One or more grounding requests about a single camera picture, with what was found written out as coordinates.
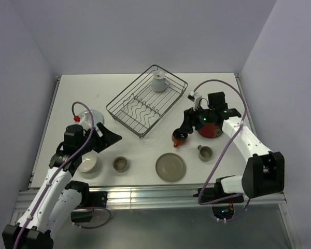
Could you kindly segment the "orange black patterned cup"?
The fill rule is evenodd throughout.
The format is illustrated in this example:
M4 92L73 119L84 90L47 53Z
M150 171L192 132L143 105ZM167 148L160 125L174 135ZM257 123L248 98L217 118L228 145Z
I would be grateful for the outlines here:
M188 139L188 133L180 131L180 129L175 129L172 133L173 147L177 148L180 145L186 143Z

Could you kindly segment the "light blue ceramic mug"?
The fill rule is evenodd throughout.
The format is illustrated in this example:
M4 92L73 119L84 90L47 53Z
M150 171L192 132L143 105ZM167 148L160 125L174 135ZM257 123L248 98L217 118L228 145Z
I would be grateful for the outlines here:
M163 92L170 86L163 71L155 71L151 81L151 87L155 92Z

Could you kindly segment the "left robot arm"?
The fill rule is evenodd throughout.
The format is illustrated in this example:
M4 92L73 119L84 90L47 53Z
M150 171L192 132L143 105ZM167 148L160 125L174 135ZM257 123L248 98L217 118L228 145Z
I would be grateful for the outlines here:
M85 130L80 124L66 127L64 140L51 157L45 180L30 206L15 225L2 233L5 248L53 248L54 234L76 207L90 203L89 185L72 177L82 156L100 153L122 140L102 123Z

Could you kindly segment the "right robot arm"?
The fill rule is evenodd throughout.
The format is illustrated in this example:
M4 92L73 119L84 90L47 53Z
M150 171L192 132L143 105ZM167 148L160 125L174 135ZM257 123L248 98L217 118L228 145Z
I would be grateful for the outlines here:
M248 128L244 117L235 108L229 108L224 92L208 94L208 107L201 107L202 96L190 92L188 99L194 105L183 113L181 133L200 131L207 124L215 124L234 143L242 154L246 166L240 176L216 179L213 187L215 199L226 202L231 196L246 195L253 199L282 192L285 187L285 159L273 152Z

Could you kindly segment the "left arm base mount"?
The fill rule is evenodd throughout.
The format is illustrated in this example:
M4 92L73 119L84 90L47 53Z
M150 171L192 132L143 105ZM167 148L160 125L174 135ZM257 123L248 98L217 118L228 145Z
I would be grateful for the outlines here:
M108 192L92 191L85 202L78 205L70 214L70 219L74 223L89 223L95 216L96 207L105 208L107 204Z

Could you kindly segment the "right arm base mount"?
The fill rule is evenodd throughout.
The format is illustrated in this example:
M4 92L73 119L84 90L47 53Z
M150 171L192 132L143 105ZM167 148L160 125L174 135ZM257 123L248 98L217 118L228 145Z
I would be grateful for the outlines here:
M203 195L201 197L201 202L209 202L214 201L220 198L229 197L229 199L222 200L219 202L216 202L216 204L227 204L226 206L216 206L212 207L212 212L214 216L218 219L224 220L224 219L230 219L234 216L234 204L236 203L243 203L244 197L238 196L233 197L234 193L222 193L217 192L215 188L206 188L203 192Z

